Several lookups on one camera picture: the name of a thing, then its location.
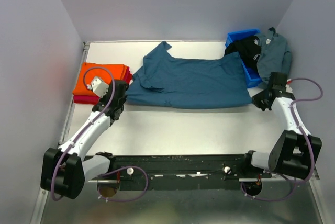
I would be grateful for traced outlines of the grey blue t shirt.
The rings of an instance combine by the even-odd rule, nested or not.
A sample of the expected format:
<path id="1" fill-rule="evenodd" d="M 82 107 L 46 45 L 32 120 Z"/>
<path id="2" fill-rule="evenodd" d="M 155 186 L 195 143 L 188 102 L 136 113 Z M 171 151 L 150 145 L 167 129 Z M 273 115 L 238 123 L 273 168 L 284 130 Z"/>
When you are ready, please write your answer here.
<path id="1" fill-rule="evenodd" d="M 287 39 L 269 28 L 266 33 L 256 34 L 261 53 L 257 60 L 257 71 L 262 80 L 260 87 L 267 87 L 272 72 L 289 74 L 292 52 Z"/>

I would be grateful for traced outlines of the black t shirt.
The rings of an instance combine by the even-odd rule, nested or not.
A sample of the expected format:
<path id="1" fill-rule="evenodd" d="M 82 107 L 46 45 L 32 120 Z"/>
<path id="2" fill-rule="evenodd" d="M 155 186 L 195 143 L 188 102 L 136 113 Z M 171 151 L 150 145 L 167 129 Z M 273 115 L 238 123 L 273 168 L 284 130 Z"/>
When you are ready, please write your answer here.
<path id="1" fill-rule="evenodd" d="M 230 43 L 225 49 L 225 55 L 238 52 L 240 58 L 246 67 L 254 71 L 257 70 L 257 62 L 261 54 L 261 46 L 259 45 L 259 38 L 256 35 L 235 40 Z"/>

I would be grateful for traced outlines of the teal blue t shirt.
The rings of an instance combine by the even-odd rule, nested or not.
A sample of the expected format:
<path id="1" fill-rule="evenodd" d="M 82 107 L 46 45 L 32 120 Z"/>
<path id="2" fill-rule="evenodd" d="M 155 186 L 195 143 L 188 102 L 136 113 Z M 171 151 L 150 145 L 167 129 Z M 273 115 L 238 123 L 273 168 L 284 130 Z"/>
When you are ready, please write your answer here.
<path id="1" fill-rule="evenodd" d="M 250 104 L 237 52 L 220 59 L 182 59 L 163 41 L 143 57 L 133 74 L 127 102 L 181 109 L 217 109 Z"/>

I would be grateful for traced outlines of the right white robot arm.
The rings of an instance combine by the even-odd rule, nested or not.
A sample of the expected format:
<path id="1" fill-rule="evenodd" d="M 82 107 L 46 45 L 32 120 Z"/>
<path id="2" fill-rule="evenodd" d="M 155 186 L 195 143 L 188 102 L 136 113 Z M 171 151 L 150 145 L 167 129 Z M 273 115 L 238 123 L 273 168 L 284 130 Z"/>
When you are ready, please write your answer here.
<path id="1" fill-rule="evenodd" d="M 262 111 L 275 113 L 283 126 L 283 132 L 269 153 L 249 151 L 241 164 L 241 173 L 248 178 L 260 170 L 287 175 L 308 181 L 314 172 L 322 141 L 312 136 L 302 122 L 296 104 L 300 102 L 286 90 L 291 80 L 287 75 L 273 72 L 267 88 L 252 97 L 253 104 Z"/>

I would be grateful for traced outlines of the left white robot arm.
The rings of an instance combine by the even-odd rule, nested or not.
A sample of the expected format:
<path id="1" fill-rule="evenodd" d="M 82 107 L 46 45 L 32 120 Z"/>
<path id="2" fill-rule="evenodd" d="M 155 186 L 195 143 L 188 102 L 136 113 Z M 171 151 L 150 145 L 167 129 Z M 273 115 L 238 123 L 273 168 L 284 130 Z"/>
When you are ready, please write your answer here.
<path id="1" fill-rule="evenodd" d="M 114 80 L 108 92 L 93 106 L 84 125 L 63 145 L 49 148 L 43 156 L 40 186 L 61 197 L 75 199 L 86 182 L 97 177 L 109 180 L 115 176 L 116 167 L 108 157 L 86 154 L 124 110 L 129 84 Z"/>

